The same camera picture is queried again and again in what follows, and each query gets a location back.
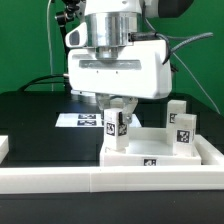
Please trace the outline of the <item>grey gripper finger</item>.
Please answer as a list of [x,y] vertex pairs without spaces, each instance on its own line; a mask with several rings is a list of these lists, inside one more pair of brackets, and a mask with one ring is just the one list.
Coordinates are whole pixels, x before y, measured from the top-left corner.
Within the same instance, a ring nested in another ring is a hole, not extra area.
[[119,107],[121,112],[119,113],[120,124],[130,124],[132,122],[132,114],[138,104],[138,99],[135,97],[121,97],[119,101]]
[[110,108],[110,96],[108,94],[96,93],[96,102],[101,112]]

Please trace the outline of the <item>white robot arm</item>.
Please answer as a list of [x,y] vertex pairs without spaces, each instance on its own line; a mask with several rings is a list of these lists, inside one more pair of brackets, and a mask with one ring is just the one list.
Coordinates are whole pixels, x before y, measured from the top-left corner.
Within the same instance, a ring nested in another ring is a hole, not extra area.
[[110,98],[120,97],[122,123],[130,123],[140,98],[161,99],[172,89],[171,50],[167,39],[143,33],[145,17],[175,18],[194,0],[62,0],[56,16],[63,26],[80,25],[65,35],[68,77],[73,90],[96,95],[102,114]]

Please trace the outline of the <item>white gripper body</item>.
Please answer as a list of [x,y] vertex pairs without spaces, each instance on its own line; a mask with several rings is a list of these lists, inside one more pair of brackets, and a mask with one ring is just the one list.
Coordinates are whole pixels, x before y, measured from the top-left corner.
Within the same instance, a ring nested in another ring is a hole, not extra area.
[[95,48],[85,47],[85,25],[65,37],[70,48],[68,76],[76,91],[161,99],[172,90],[170,62],[164,40],[136,41],[118,48],[116,59],[98,59]]

